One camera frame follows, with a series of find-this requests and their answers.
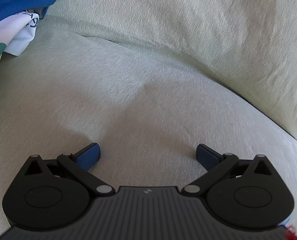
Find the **logo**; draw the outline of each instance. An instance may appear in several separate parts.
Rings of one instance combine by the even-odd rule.
[[[148,188],[148,189],[144,190],[143,192],[148,195],[148,194],[152,193],[153,191]]]

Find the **sofa cushion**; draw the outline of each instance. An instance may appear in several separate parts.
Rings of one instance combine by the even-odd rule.
[[[297,0],[58,0],[42,24],[175,52],[297,139]]]

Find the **sofa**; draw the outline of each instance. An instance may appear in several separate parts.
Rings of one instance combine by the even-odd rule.
[[[297,0],[58,0],[18,57],[0,61],[2,198],[31,154],[91,142],[112,185],[178,186],[204,143],[266,155],[297,229]]]

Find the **red object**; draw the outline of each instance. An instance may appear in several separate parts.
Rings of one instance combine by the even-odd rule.
[[[294,226],[290,226],[287,228],[286,240],[297,240],[296,229]]]

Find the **ribbed black plate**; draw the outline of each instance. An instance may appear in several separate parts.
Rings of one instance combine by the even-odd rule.
[[[97,198],[77,222],[50,232],[13,227],[0,240],[285,240],[286,230],[244,232],[214,219],[176,187],[120,187]]]

